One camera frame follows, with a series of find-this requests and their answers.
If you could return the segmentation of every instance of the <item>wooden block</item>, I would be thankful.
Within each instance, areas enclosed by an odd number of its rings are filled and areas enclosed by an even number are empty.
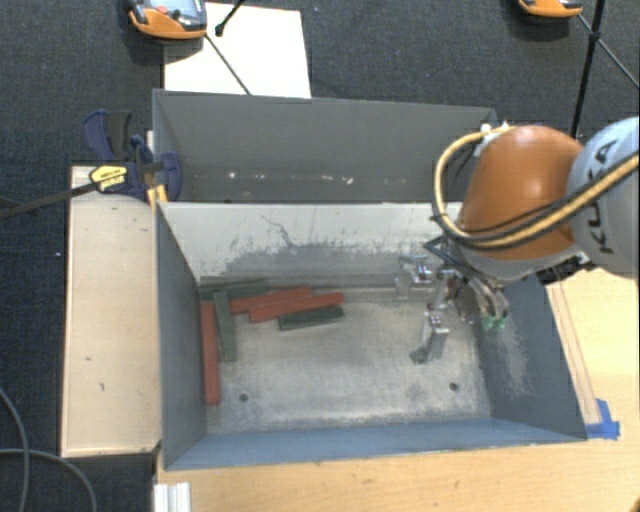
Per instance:
[[[222,360],[225,362],[235,361],[236,354],[236,333],[233,327],[233,317],[229,310],[229,297],[227,292],[215,292],[213,303],[216,308],[216,319],[218,331],[220,332],[220,344],[222,345]]]
[[[250,309],[256,309],[272,304],[279,304],[281,302],[288,302],[292,299],[302,299],[306,297],[313,297],[313,290],[309,286],[300,286],[298,288],[279,290],[277,292],[258,295],[255,297],[247,297],[245,299],[234,299],[230,301],[229,306],[231,308],[232,315],[239,315],[240,313],[246,313]]]
[[[288,302],[281,302],[279,304],[250,309],[249,320],[252,322],[264,322],[267,320],[273,320],[288,313],[297,313],[298,311],[308,311],[310,309],[337,306],[343,302],[344,295],[338,292],[316,295],[315,297],[294,299]]]
[[[278,317],[278,326],[281,331],[313,327],[315,325],[332,324],[344,317],[344,310],[340,306],[298,311]]]
[[[200,303],[202,332],[202,377],[205,402],[220,404],[220,371],[218,368],[218,342],[216,337],[216,311],[213,302]]]

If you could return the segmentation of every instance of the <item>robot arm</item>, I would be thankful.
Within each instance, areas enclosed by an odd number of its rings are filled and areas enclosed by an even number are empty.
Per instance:
[[[498,287],[580,254],[592,265],[637,280],[638,118],[610,125],[584,148],[543,126],[503,126],[490,134],[495,133],[478,159],[456,222],[442,197],[447,160],[489,134],[463,137],[438,161],[434,216],[447,252]]]

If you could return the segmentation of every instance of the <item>metal rod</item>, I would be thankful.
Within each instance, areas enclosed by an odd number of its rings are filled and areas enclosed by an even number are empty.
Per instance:
[[[593,21],[591,22],[591,28],[589,29],[589,46],[587,47],[587,57],[585,58],[584,68],[582,69],[580,91],[578,92],[576,110],[573,114],[573,123],[571,125],[571,136],[574,139],[577,136],[578,126],[580,125],[580,116],[582,115],[582,106],[584,104],[584,97],[587,92],[589,74],[591,73],[591,64],[593,63],[593,53],[595,51],[596,44],[598,44],[598,41],[600,40],[600,23],[602,22],[604,4],[605,4],[605,0],[598,0],[598,2],[596,3],[596,10],[593,15]]]
[[[245,2],[245,0],[238,0],[235,5],[233,6],[233,9],[231,9],[231,12],[229,14],[227,14],[227,17],[222,20],[222,23],[220,23],[218,26],[216,26],[216,36],[217,37],[222,37],[222,35],[224,34],[224,27],[226,26],[227,22],[231,19],[231,17],[236,13],[236,11],[238,9],[240,9],[240,6]]]

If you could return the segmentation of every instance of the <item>black cable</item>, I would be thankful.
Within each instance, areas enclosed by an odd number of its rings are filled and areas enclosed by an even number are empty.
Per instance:
[[[16,426],[18,427],[18,431],[20,432],[20,438],[22,440],[22,448],[0,449],[0,455],[22,455],[25,460],[24,480],[23,480],[23,486],[22,486],[22,498],[20,500],[20,507],[18,508],[18,510],[20,512],[23,512],[25,509],[27,497],[29,495],[29,477],[30,477],[29,461],[30,461],[30,456],[35,456],[35,457],[40,457],[42,459],[46,459],[49,461],[53,461],[57,464],[62,465],[64,468],[68,469],[69,471],[71,471],[80,480],[80,482],[82,482],[82,485],[87,490],[87,493],[89,494],[89,498],[91,499],[91,510],[93,512],[97,512],[98,500],[96,499],[96,493],[93,490],[93,486],[91,485],[91,482],[89,482],[89,479],[86,477],[86,475],[78,467],[74,466],[73,464],[71,464],[71,462],[63,459],[62,457],[58,457],[57,455],[53,455],[51,453],[42,452],[40,450],[33,450],[29,448],[29,445],[27,442],[27,434],[25,432],[22,419],[20,418],[20,415],[18,414],[18,411],[16,410],[15,406],[13,405],[9,397],[5,394],[5,392],[2,390],[2,388],[0,388],[0,397],[2,398],[2,401],[7,406],[7,408],[9,409],[9,412],[13,416]]]
[[[600,39],[600,23],[602,22],[602,15],[604,13],[604,3],[605,0],[596,0],[593,22],[589,28],[587,56],[584,59],[582,78],[580,79],[580,89],[578,90],[578,99],[576,101],[576,108],[573,113],[573,121],[571,123],[571,137],[574,139],[578,134],[578,127],[580,126],[580,116],[582,115],[582,106],[587,93],[587,84],[589,83],[589,75],[591,74],[591,64],[593,63],[593,54],[596,48],[596,42]]]
[[[27,505],[27,496],[29,496],[29,479],[31,477],[31,462],[29,458],[29,442],[27,440],[27,433],[24,428],[24,424],[20,419],[20,414],[16,410],[15,406],[9,400],[9,397],[5,394],[5,392],[0,388],[0,397],[2,397],[2,401],[9,409],[11,416],[13,416],[13,421],[18,427],[18,432],[20,433],[20,442],[22,443],[22,454],[24,457],[23,463],[23,476],[22,476],[22,495],[20,497],[20,506],[18,507],[19,512],[24,512],[24,509]]]
[[[22,452],[23,450],[21,448],[0,449],[0,455],[21,455]],[[82,485],[84,486],[84,488],[87,490],[87,493],[89,494],[89,499],[91,500],[91,510],[93,512],[98,511],[98,500],[96,498],[96,493],[93,490],[93,486],[91,485],[91,482],[89,482],[89,479],[82,472],[82,470],[80,470],[80,468],[78,468],[77,466],[74,466],[68,460],[63,459],[62,457],[58,457],[57,455],[53,455],[52,453],[41,452],[40,450],[29,450],[29,455],[55,462],[57,464],[60,464],[62,467],[68,469],[69,471],[71,471],[76,477],[78,477],[80,482],[82,482]]]
[[[222,55],[222,52],[218,49],[218,47],[216,46],[216,44],[211,40],[211,38],[209,37],[209,34],[205,34],[204,38],[209,41],[209,44],[211,45],[211,47],[215,50],[215,52],[218,54],[218,57],[220,57],[220,59],[222,60],[222,62],[224,62],[224,65],[227,66],[227,69],[229,70],[229,72],[233,75],[233,78],[236,79],[236,82],[238,82],[238,84],[240,84],[240,87],[242,87],[242,90],[245,92],[245,94],[247,96],[252,96],[252,94],[249,92],[249,89],[247,89],[247,86],[244,85],[244,83],[242,82],[242,80],[240,79],[240,77],[238,76],[238,74],[235,72],[235,70],[233,69],[233,67],[231,66],[231,64],[229,64],[229,62],[227,61],[227,59],[225,59],[224,55]]]
[[[578,15],[578,19],[582,22],[582,24],[584,25],[584,27],[591,32],[591,27],[589,26],[589,22],[584,18],[584,16],[582,14]],[[609,47],[605,44],[605,42],[602,39],[598,39],[598,45],[600,46],[600,48],[602,48],[605,53],[609,56],[609,58],[611,58],[611,60],[614,62],[614,64],[616,66],[618,66],[618,68],[620,68],[620,71],[622,71],[622,73],[624,73],[624,75],[631,80],[631,83],[633,85],[636,86],[637,89],[640,89],[640,83],[638,83],[638,81],[633,77],[633,75],[631,74],[631,71],[629,71],[624,64],[622,64],[622,62],[620,61],[620,59],[618,59],[618,57],[616,57],[616,55],[609,49]]]

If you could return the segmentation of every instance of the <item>blue clamp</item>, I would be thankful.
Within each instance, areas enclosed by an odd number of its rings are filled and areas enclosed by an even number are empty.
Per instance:
[[[128,138],[131,113],[125,111],[93,112],[82,123],[85,143],[96,154],[100,163],[119,162],[127,168],[127,181],[111,187],[107,193],[125,194],[145,201],[151,187],[144,182],[144,175],[153,173],[154,183],[165,185],[169,201],[178,199],[182,187],[182,167],[175,151],[160,155],[154,162],[153,153],[140,135]],[[135,155],[130,158],[130,149]]]
[[[607,402],[596,398],[596,403],[598,404],[602,421],[600,423],[585,425],[587,436],[589,439],[600,438],[617,441],[618,437],[620,437],[620,422],[611,419]]]

